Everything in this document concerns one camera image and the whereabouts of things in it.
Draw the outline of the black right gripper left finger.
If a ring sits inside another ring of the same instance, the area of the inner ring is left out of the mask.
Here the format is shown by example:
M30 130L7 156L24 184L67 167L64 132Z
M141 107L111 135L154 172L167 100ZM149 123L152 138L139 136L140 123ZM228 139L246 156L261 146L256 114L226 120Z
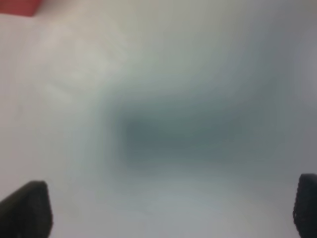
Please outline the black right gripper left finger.
M2 238L48 238L53 227L45 181L30 181L0 202Z

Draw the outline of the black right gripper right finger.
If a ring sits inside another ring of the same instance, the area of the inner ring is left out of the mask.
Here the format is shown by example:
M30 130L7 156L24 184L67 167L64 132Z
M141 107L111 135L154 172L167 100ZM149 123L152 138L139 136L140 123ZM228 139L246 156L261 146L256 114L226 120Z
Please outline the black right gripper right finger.
M301 174L299 177L293 221L301 238L317 238L316 174Z

